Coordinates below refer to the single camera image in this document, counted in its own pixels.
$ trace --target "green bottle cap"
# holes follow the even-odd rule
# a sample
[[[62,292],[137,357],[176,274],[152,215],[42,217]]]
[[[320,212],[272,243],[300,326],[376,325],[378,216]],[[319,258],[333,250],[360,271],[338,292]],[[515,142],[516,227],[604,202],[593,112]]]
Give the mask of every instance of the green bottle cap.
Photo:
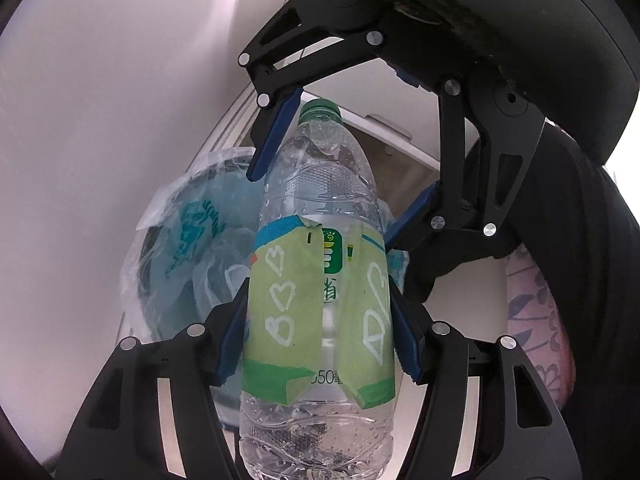
[[[298,124],[307,121],[335,121],[342,124],[342,116],[338,105],[329,99],[313,99],[306,103],[300,110],[300,118]]]

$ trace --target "black cloth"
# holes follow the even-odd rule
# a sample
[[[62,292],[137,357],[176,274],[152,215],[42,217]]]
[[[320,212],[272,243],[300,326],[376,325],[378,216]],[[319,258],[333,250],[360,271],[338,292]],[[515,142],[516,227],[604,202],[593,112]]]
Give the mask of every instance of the black cloth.
[[[604,168],[547,124],[506,220],[558,305],[575,360],[562,410],[585,480],[640,478],[640,228]],[[455,256],[431,240],[411,255],[409,294],[424,300]],[[457,263],[504,256],[472,246]],[[434,262],[442,259],[444,265]]]

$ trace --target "blue gripper pad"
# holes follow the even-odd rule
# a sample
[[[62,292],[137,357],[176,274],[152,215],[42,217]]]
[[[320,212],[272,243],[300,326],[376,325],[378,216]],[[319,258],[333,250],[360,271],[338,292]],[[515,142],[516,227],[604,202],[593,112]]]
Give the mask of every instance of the blue gripper pad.
[[[402,70],[401,68],[395,68],[394,70],[396,71],[398,79],[400,79],[400,81],[403,81],[404,83],[407,83],[409,86],[420,88],[420,86],[422,85],[419,79],[415,78],[405,70]]]
[[[400,303],[404,299],[391,276],[389,276],[389,292],[396,355],[404,373],[411,377],[414,383],[417,383],[422,377],[422,365],[420,364],[422,333],[415,320],[412,323],[404,314]]]
[[[400,235],[405,229],[411,228],[425,214],[425,208],[430,205],[431,200],[438,194],[435,192],[440,187],[440,181],[436,181],[429,187],[425,188],[418,195],[407,210],[402,213],[400,218],[396,220],[388,231],[385,233],[385,247],[389,251],[394,248],[398,242]]]
[[[280,147],[284,134],[287,133],[291,120],[300,107],[302,91],[302,88],[296,88],[280,105],[280,110],[273,120],[269,133],[264,138],[262,146],[254,154],[255,163],[250,168],[251,171],[246,173],[249,181],[256,182],[267,174],[269,165]]]
[[[218,378],[224,384],[226,380],[236,373],[238,362],[242,355],[242,345],[244,344],[244,325],[246,320],[246,305],[248,300],[249,279],[245,280],[242,287],[232,301],[235,309],[226,326],[226,331],[220,339],[218,351],[220,358],[218,361]]]

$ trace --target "blue label stripe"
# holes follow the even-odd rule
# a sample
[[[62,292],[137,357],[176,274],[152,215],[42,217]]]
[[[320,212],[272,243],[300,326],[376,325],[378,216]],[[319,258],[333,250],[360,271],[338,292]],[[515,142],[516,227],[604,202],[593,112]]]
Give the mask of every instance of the blue label stripe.
[[[254,251],[257,251],[258,248],[269,242],[273,242],[276,238],[280,238],[293,231],[293,229],[303,226],[302,220],[300,220],[297,215],[285,216],[284,218],[268,223],[255,235]]]
[[[367,241],[367,242],[371,242],[372,244],[374,244],[377,248],[379,248],[383,253],[386,253],[385,248],[380,245],[377,241],[375,241],[373,238],[369,238],[367,235],[362,235],[362,237]]]

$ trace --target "bottle label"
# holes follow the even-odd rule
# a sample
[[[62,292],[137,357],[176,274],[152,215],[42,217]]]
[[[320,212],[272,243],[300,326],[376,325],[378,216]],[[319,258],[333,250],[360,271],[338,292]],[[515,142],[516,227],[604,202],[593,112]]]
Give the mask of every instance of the bottle label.
[[[243,389],[281,404],[393,399],[382,236],[343,216],[293,216],[265,226],[256,246]]]

